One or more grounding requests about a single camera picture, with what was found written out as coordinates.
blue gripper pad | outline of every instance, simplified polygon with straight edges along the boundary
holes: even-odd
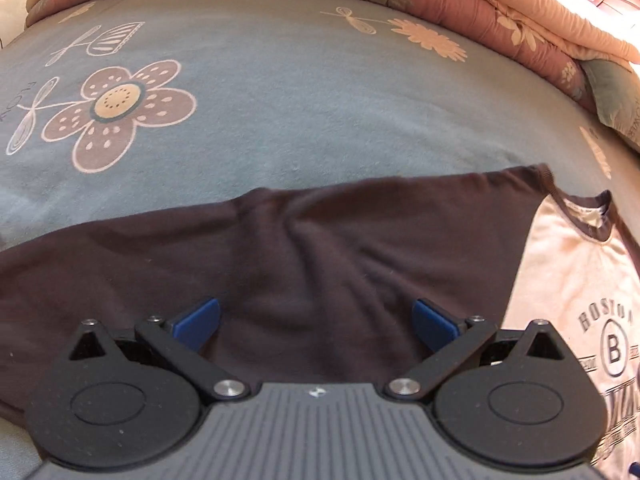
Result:
[[[437,307],[429,306],[422,300],[414,303],[412,323],[420,341],[433,352],[437,352],[462,335],[463,322],[457,319],[447,319]]]
[[[197,352],[216,332],[220,325],[218,300],[208,300],[172,322],[171,335],[188,349]]]

flower petal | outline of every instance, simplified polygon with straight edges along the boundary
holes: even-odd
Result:
[[[82,85],[80,93],[85,99],[95,99],[100,94],[131,79],[129,70],[121,66],[108,66],[92,73]]]
[[[156,61],[141,68],[133,75],[133,80],[146,85],[147,88],[158,88],[176,77],[182,66],[174,59]]]
[[[94,123],[74,146],[74,166],[83,173],[104,171],[122,158],[135,137],[136,125],[130,117],[110,123],[108,128]]]
[[[171,126],[190,117],[196,110],[196,98],[177,88],[149,90],[131,116],[140,126]]]
[[[66,107],[49,120],[40,136],[47,142],[54,142],[78,133],[93,121],[89,113],[90,108],[91,101]]]

bed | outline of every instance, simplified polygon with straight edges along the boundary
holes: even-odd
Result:
[[[599,62],[635,81],[625,64],[638,51],[599,32],[558,40],[497,0],[439,1],[31,2],[28,28],[0,54],[0,249],[261,187],[539,162],[569,193],[610,189],[640,238],[637,139],[602,123],[587,68]],[[492,28],[467,19],[483,6]],[[12,272],[0,258],[0,280]],[[0,404],[11,422],[0,477],[14,480],[37,455],[13,424],[79,319],[43,310],[20,333],[32,345],[20,353],[20,313],[2,292],[0,309],[10,314],[0,322]]]

yellow flower center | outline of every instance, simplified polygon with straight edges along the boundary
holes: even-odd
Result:
[[[140,98],[138,85],[127,83],[105,92],[95,102],[95,114],[101,119],[113,119],[131,110]]]

gray ribbed panel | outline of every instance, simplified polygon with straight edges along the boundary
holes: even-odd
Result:
[[[265,384],[254,399],[219,404],[171,456],[129,472],[89,474],[47,464],[31,480],[514,480],[476,464],[416,405],[370,384]],[[587,466],[540,480],[602,480]]]

